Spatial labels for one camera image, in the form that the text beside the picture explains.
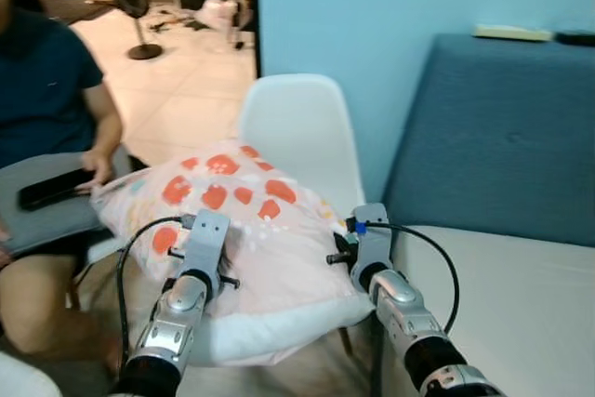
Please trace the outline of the person's left hand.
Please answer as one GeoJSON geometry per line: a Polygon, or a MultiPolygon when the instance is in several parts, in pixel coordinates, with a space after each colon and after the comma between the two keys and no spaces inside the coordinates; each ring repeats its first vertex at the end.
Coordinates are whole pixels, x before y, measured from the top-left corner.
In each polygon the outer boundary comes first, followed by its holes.
{"type": "Polygon", "coordinates": [[[81,194],[90,194],[94,189],[106,184],[113,176],[113,152],[98,150],[86,151],[81,155],[82,166],[85,171],[92,172],[93,179],[76,186],[76,191],[81,194]]]}

